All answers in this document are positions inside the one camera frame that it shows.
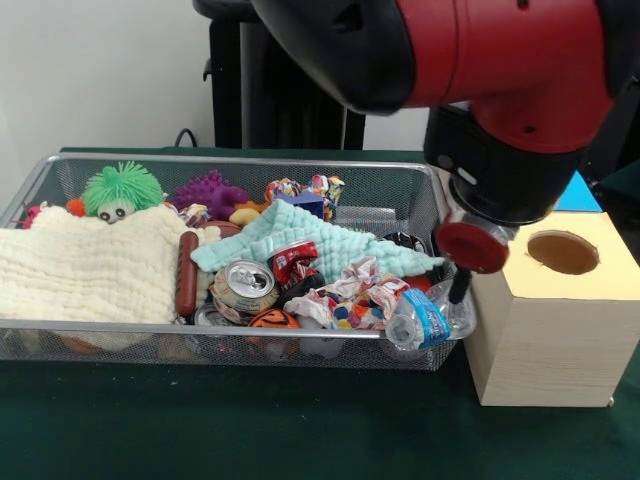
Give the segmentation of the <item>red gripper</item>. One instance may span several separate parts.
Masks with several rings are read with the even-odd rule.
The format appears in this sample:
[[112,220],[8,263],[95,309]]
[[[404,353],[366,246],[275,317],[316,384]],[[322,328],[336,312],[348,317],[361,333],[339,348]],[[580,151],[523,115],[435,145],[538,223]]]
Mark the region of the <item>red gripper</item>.
[[442,254],[458,268],[448,292],[448,301],[460,304],[471,284],[471,271],[493,274],[506,263],[509,249],[484,228],[463,222],[445,223],[436,232],[436,243]]

